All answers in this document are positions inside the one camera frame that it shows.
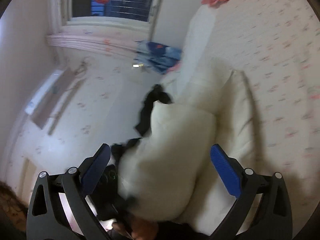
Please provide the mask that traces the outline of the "person's left hand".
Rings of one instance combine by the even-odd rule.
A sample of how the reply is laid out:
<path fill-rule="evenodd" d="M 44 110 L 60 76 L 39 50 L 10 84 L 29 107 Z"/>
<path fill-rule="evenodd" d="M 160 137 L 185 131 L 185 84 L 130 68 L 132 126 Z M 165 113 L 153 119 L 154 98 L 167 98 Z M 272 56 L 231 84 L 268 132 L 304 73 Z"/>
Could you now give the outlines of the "person's left hand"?
<path fill-rule="evenodd" d="M 115 232 L 130 239 L 153 240 L 158 232 L 158 224 L 138 217 L 130 218 L 131 233 L 128 233 L 123 224 L 113 222 L 112 228 Z"/>

